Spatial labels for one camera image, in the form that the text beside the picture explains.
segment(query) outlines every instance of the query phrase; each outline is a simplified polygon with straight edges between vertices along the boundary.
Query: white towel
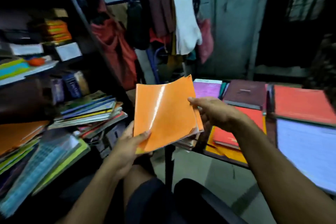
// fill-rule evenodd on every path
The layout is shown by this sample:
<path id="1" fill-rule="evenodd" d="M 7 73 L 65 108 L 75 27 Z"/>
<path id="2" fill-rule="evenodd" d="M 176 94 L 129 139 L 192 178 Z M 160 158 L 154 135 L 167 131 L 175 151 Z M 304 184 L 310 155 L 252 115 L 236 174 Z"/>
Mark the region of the white towel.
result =
<path id="1" fill-rule="evenodd" d="M 202 34 L 197 25 L 193 1 L 174 0 L 176 15 L 176 54 L 192 52 L 196 43 L 202 44 Z"/>

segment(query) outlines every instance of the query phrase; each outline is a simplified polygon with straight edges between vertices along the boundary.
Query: maroon book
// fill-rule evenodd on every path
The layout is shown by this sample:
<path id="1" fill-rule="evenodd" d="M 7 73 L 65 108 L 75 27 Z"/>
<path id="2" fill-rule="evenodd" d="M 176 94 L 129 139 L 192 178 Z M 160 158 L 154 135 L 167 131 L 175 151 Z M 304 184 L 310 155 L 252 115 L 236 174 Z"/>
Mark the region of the maroon book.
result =
<path id="1" fill-rule="evenodd" d="M 224 95 L 229 105 L 262 110 L 266 99 L 264 82 L 232 80 Z"/>

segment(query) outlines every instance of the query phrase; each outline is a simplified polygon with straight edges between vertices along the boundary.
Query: floor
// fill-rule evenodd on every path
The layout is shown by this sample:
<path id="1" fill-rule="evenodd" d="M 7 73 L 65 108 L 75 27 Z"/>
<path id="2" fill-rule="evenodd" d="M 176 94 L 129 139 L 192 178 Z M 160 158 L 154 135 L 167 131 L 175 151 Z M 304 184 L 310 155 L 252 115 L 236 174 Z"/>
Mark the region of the floor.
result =
<path id="1" fill-rule="evenodd" d="M 251 171 L 195 152 L 177 149 L 173 188 L 183 178 L 193 179 L 231 206 L 249 224 L 275 224 L 271 211 Z M 159 179 L 165 180 L 164 151 L 152 158 Z"/>

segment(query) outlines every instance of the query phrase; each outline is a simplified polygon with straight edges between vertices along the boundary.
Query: table leg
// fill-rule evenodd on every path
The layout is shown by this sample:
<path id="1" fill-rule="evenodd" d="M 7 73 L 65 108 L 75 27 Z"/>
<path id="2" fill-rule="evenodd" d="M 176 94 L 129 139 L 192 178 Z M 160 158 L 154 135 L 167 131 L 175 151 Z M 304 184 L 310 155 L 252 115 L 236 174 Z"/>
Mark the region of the table leg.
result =
<path id="1" fill-rule="evenodd" d="M 165 147 L 165 164 L 166 164 L 166 186 L 169 190 L 173 185 L 173 173 L 174 173 L 174 160 L 172 160 L 173 152 L 175 150 L 174 145 L 167 145 Z"/>

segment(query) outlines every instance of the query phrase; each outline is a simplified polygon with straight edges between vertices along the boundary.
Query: table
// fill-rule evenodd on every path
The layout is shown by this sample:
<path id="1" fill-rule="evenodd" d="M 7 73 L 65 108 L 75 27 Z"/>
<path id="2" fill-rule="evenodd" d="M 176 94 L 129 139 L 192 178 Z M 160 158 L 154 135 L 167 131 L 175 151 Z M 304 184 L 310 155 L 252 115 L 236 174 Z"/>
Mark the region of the table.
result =
<path id="1" fill-rule="evenodd" d="M 266 131 L 267 131 L 267 137 L 269 141 L 271 142 L 271 144 L 277 147 L 276 120 L 274 116 L 272 116 L 271 114 L 266 116 Z M 249 166 L 246 163 L 228 158 L 226 156 L 220 156 L 220 155 L 206 151 L 205 147 L 207 145 L 210 133 L 211 133 L 211 129 L 205 130 L 199 136 L 198 142 L 192 151 L 197 152 L 199 154 L 206 155 L 211 158 L 215 158 L 215 159 L 230 163 L 238 167 L 249 169 Z M 166 183 L 166 186 L 170 190 L 172 189 L 173 174 L 174 174 L 174 160 L 172 160 L 174 150 L 175 150 L 174 145 L 167 145 L 165 147 L 165 175 L 166 175 L 165 183 Z"/>

